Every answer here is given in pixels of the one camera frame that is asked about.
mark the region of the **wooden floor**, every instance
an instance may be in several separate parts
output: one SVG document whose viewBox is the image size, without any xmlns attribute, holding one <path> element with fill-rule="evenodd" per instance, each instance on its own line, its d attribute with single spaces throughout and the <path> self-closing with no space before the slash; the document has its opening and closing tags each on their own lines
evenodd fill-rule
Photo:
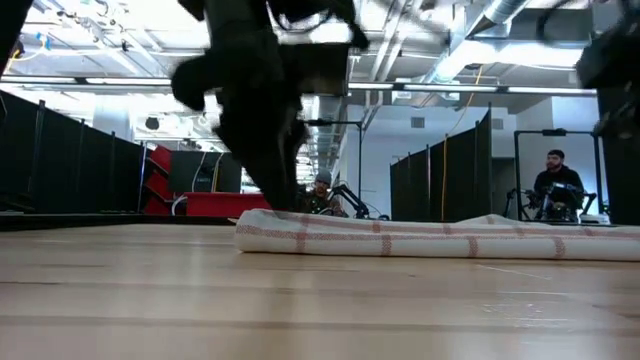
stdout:
<svg viewBox="0 0 640 360">
<path fill-rule="evenodd" d="M 232 231 L 0 233 L 0 359 L 640 359 L 638 264 L 238 254 Z"/>
</svg>

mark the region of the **red stripe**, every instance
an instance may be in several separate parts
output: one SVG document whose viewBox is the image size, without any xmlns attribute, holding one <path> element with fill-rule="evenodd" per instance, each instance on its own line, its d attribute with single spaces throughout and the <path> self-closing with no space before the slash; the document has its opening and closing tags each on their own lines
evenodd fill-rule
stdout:
<svg viewBox="0 0 640 360">
<path fill-rule="evenodd" d="M 309 216 L 303 216 L 300 221 L 300 231 L 296 233 L 296 253 L 304 254 L 307 247 L 307 236 L 309 230 Z"/>
<path fill-rule="evenodd" d="M 469 241 L 469 257 L 478 257 L 478 251 L 480 250 L 478 246 L 478 239 L 474 236 L 469 236 L 467 237 L 467 240 Z"/>
<path fill-rule="evenodd" d="M 564 258 L 567 253 L 567 246 L 565 245 L 564 240 L 558 236 L 554 236 L 552 240 L 556 246 L 556 254 L 553 258 L 558 260 Z"/>
<path fill-rule="evenodd" d="M 393 241 L 391 239 L 391 235 L 385 234 L 382 235 L 382 256 L 391 256 L 391 252 L 393 251 Z"/>
<path fill-rule="evenodd" d="M 382 232 L 382 227 L 380 226 L 380 221 L 374 220 L 371 222 L 371 231 L 374 234 L 380 234 Z"/>
<path fill-rule="evenodd" d="M 290 220 L 299 222 L 302 218 L 301 214 L 278 214 L 275 215 L 272 211 L 263 211 L 263 214 L 267 214 L 272 217 L 277 217 L 281 220 Z M 330 216 L 310 216 L 309 225 L 321 225 L 335 227 L 336 229 L 351 229 L 371 231 L 372 225 L 367 221 L 352 221 L 332 218 Z M 456 225 L 447 224 L 446 227 L 434 226 L 416 226 L 416 225 L 399 225 L 392 222 L 380 222 L 380 232 L 385 233 L 409 233 L 409 234 L 432 234 L 432 235 L 540 235 L 540 236 L 589 236 L 589 237 L 607 237 L 615 239 L 637 239 L 640 237 L 638 233 L 629 233 L 618 231 L 612 228 L 610 231 L 602 231 L 589 227 L 580 227 L 575 229 L 566 229 L 561 227 L 545 228 L 526 228 L 520 226 L 511 226 L 505 228 L 493 228 L 491 226 L 485 227 L 469 227 L 469 225 Z"/>
<path fill-rule="evenodd" d="M 262 229 L 256 226 L 251 225 L 238 225 L 236 227 L 236 233 L 241 235 L 252 235 L 252 236 L 260 236 L 266 238 L 276 238 L 276 239 L 288 239 L 288 240 L 298 240 L 300 232 L 296 231 L 284 231 L 284 230 L 273 230 L 273 229 Z M 492 239 L 492 240 L 514 240 L 514 237 L 504 237 L 504 236 L 487 236 L 487 235 L 476 235 L 473 236 L 477 240 L 482 239 Z M 314 232 L 306 232 L 304 236 L 305 242 L 309 240 L 316 241 L 382 241 L 384 238 L 390 238 L 392 241 L 405 241 L 405 240 L 413 240 L 413 241 L 434 241 L 434 240 L 468 240 L 468 236 L 459 236 L 459 235 L 442 235 L 442 236 L 433 236 L 433 235 L 420 235 L 420 234 L 341 234 L 341 233 L 314 233 Z M 562 239 L 563 241 L 571 240 L 571 241 L 579 241 L 579 240 L 592 240 L 590 237 L 581 236 L 581 237 L 557 237 Z"/>
</svg>

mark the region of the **yellow cable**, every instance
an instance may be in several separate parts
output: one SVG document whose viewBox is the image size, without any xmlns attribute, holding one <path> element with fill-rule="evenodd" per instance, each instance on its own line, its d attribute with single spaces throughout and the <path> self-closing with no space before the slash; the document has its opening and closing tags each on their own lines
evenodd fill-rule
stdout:
<svg viewBox="0 0 640 360">
<path fill-rule="evenodd" d="M 42 42 L 42 44 L 40 45 L 40 49 L 38 49 L 38 51 L 31 54 L 30 56 L 18 59 L 18 55 L 20 55 L 20 50 L 14 51 L 13 55 L 11 56 L 11 59 L 9 59 L 9 62 L 7 63 L 7 67 L 5 68 L 4 72 L 5 73 L 8 72 L 9 69 L 11 69 L 11 66 L 13 65 L 14 62 L 27 61 L 42 55 L 46 50 L 45 47 L 47 43 L 46 43 L 46 40 L 44 40 L 44 37 L 40 39 L 40 42 Z"/>
<path fill-rule="evenodd" d="M 482 66 L 480 67 L 480 69 L 478 70 L 478 76 L 476 77 L 476 85 L 478 85 L 480 83 L 480 78 L 482 77 Z M 456 124 L 451 128 L 451 130 L 449 130 L 448 133 L 444 134 L 444 144 L 443 144 L 443 160 L 442 160 L 442 198 L 440 200 L 440 221 L 444 222 L 444 201 L 446 199 L 446 193 L 447 193 L 447 140 L 449 139 L 449 134 L 453 133 L 453 130 L 455 130 L 458 125 L 460 124 L 460 122 L 462 121 L 462 118 L 464 118 L 464 115 L 467 113 L 467 109 L 469 109 L 469 105 L 471 105 L 471 101 L 473 100 L 473 95 L 475 95 L 475 93 L 471 93 L 471 95 L 469 96 L 469 100 L 467 100 L 467 104 L 464 106 L 464 110 L 462 111 L 462 114 L 460 114 L 460 118 L 458 119 L 458 121 L 456 122 Z"/>
<path fill-rule="evenodd" d="M 224 156 L 225 153 L 221 153 L 220 157 L 218 158 L 218 160 L 216 161 L 216 167 L 213 170 L 213 187 L 211 188 L 212 191 L 211 192 L 218 192 L 218 178 L 220 175 L 220 161 L 222 160 L 222 157 Z"/>
</svg>

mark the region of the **black jacket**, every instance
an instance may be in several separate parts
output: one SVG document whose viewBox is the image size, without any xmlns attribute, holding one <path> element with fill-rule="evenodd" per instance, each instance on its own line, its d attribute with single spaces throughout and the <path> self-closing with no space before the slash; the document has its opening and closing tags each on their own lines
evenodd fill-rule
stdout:
<svg viewBox="0 0 640 360">
<path fill-rule="evenodd" d="M 557 172 L 551 172 L 549 170 L 545 170 L 538 174 L 536 177 L 535 185 L 533 185 L 533 189 L 539 195 L 544 195 L 549 187 L 554 183 L 562 183 L 562 184 L 570 184 L 578 189 L 583 190 L 584 187 L 582 185 L 582 180 L 580 180 L 580 175 L 577 172 L 569 169 L 568 166 L 562 166 L 562 168 Z M 571 194 L 567 191 L 554 191 L 550 198 L 554 202 L 564 202 L 570 203 L 573 200 Z"/>
</svg>

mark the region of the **man with beard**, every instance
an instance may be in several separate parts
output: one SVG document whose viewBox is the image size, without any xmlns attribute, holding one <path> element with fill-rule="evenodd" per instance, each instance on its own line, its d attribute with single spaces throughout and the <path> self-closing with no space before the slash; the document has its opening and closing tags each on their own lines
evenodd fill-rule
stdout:
<svg viewBox="0 0 640 360">
<path fill-rule="evenodd" d="M 558 149 L 551 150 L 547 154 L 547 170 L 538 174 L 533 188 L 540 197 L 544 197 L 553 183 L 569 184 L 579 191 L 584 189 L 580 175 L 564 165 L 564 152 Z M 576 196 L 568 190 L 555 189 L 549 194 L 549 200 L 554 208 L 568 206 L 575 213 L 581 206 L 582 196 Z"/>
<path fill-rule="evenodd" d="M 330 211 L 330 215 L 343 216 L 344 212 L 340 202 L 335 197 L 329 201 L 329 189 L 331 188 L 332 176 L 328 170 L 318 171 L 313 190 L 306 193 L 302 199 L 303 213 L 325 214 Z"/>
</svg>

